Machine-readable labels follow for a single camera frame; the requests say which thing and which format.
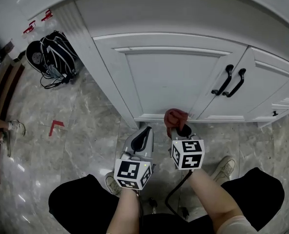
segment red cloth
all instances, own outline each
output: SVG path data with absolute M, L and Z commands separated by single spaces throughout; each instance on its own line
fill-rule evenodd
M 164 115 L 164 123 L 167 127 L 167 136 L 171 138 L 171 129 L 173 127 L 179 127 L 181 131 L 188 119 L 188 113 L 176 108 L 172 108 L 166 111 Z

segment black backpack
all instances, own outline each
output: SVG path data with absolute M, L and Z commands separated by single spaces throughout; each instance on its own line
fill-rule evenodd
M 42 74 L 42 78 L 55 79 L 45 89 L 68 83 L 76 75 L 75 60 L 78 58 L 63 33 L 54 31 L 40 41 L 33 41 L 26 49 L 29 64 Z

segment black pants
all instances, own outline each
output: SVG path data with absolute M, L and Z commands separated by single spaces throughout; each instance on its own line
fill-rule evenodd
M 234 198 L 244 216 L 259 231 L 279 211 L 285 193 L 279 180 L 250 170 L 242 178 L 222 187 Z M 93 175 L 70 181 L 56 188 L 49 197 L 49 211 L 72 234 L 105 234 L 119 199 L 103 189 Z M 141 233 L 213 234 L 208 215 L 187 223 L 171 214 L 143 217 Z

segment door handle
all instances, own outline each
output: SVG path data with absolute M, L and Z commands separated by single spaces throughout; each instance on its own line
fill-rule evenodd
M 226 67 L 226 72 L 228 74 L 227 79 L 225 80 L 224 84 L 221 86 L 219 90 L 212 90 L 211 92 L 212 94 L 219 96 L 227 88 L 228 84 L 230 83 L 232 79 L 232 75 L 231 75 L 232 69 L 233 69 L 233 65 L 228 65 Z
M 244 73 L 246 72 L 245 68 L 242 68 L 239 70 L 239 76 L 240 76 L 240 81 L 237 84 L 237 86 L 234 87 L 234 89 L 229 93 L 229 92 L 223 92 L 223 96 L 227 96 L 228 98 L 232 97 L 237 91 L 238 89 L 242 86 L 242 84 L 244 83 Z

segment white shoe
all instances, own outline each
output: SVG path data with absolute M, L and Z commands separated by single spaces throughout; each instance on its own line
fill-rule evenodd
M 0 145 L 7 152 L 8 157 L 11 156 L 10 135 L 8 132 L 3 132 L 3 138 L 0 140 Z
M 224 157 L 221 162 L 219 162 L 215 172 L 211 175 L 211 178 L 219 185 L 222 185 L 227 181 L 236 179 L 236 164 L 236 159 L 234 157 Z
M 8 122 L 11 123 L 13 126 L 12 129 L 9 129 L 10 131 L 13 131 L 21 136 L 25 135 L 25 126 L 22 123 L 20 123 L 17 119 Z
M 115 179 L 114 179 L 114 173 L 110 172 L 108 174 L 105 175 L 105 184 L 107 186 L 107 188 L 109 189 L 109 191 L 115 195 L 115 196 L 120 196 L 122 189 L 121 187 L 116 183 Z

